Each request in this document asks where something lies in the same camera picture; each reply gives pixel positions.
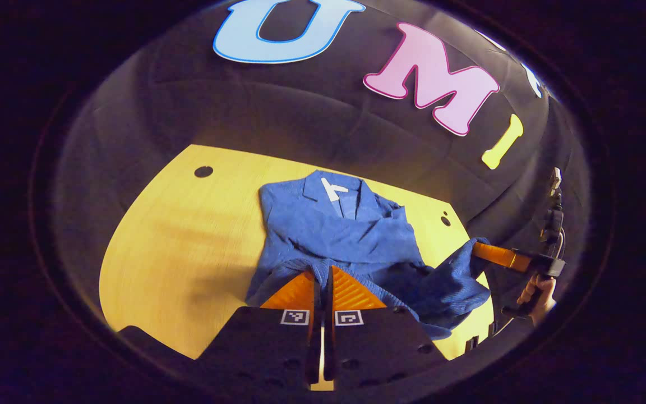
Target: letter m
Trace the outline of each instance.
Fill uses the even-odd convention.
[[[450,72],[445,44],[428,31],[404,22],[398,24],[398,30],[403,32],[398,48],[382,70],[366,75],[363,83],[378,94],[404,99],[408,96],[405,80],[416,69],[416,107],[429,107],[453,94],[446,105],[433,108],[433,118],[456,135],[467,135],[472,118],[500,85],[478,66]]]

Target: blue letter u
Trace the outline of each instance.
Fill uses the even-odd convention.
[[[231,14],[218,28],[213,51],[231,61],[244,63],[297,62],[325,51],[351,12],[366,9],[351,0],[311,0],[318,9],[298,38],[268,41],[259,36],[271,10],[289,0],[245,0],[228,8]]]

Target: screw hole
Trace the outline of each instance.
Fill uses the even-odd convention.
[[[418,347],[418,352],[420,352],[421,354],[428,354],[428,353],[431,353],[432,351],[433,351],[433,345],[429,345],[429,343],[426,343],[425,345],[420,345],[420,347]]]
[[[276,386],[277,388],[282,388],[283,386],[283,382],[278,379],[266,379],[266,384]]]
[[[294,370],[301,367],[301,361],[296,359],[291,359],[283,362],[283,366],[286,369]]]
[[[400,380],[400,379],[405,378],[405,376],[407,376],[407,374],[405,374],[405,373],[395,373],[395,374],[393,374],[393,376],[390,376],[390,377],[387,379],[387,381],[388,381],[388,383],[390,383],[390,382],[394,382],[394,381],[396,381],[396,380]]]
[[[348,369],[348,370],[354,370],[359,368],[361,363],[357,360],[344,360],[340,366],[343,367],[343,369]]]
[[[193,175],[199,178],[205,178],[211,174],[213,174],[213,169],[209,166],[199,167],[193,172]]]
[[[367,380],[364,380],[364,381],[361,382],[361,387],[362,388],[367,388],[367,387],[370,387],[370,386],[377,386],[379,384],[380,384],[380,382],[377,381],[377,380],[367,379]]]

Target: yellow table surface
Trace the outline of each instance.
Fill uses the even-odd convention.
[[[211,166],[213,174],[194,176],[201,166]],[[183,355],[200,356],[234,310],[245,305],[266,237],[259,188],[316,169],[325,168],[188,146],[149,182],[111,238],[99,279],[108,324],[114,330],[136,325]],[[373,192],[405,207],[426,264],[438,266],[469,240],[446,202],[366,182]],[[444,212],[450,227],[441,221]],[[487,286],[485,274],[478,281]],[[492,320],[488,299],[435,345],[449,360],[456,358],[470,338],[487,337]]]

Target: human hand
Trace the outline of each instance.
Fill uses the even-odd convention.
[[[545,315],[552,310],[552,307],[555,307],[557,302],[552,299],[552,292],[555,291],[555,284],[556,280],[554,278],[543,279],[540,274],[535,274],[533,278],[530,278],[530,282],[528,282],[525,289],[523,289],[523,293],[518,297],[518,305],[520,305],[524,302],[530,301],[536,287],[539,287],[542,291],[538,304],[533,307],[533,311],[530,313],[530,317],[533,318],[534,325],[540,324],[540,322],[545,318]]]

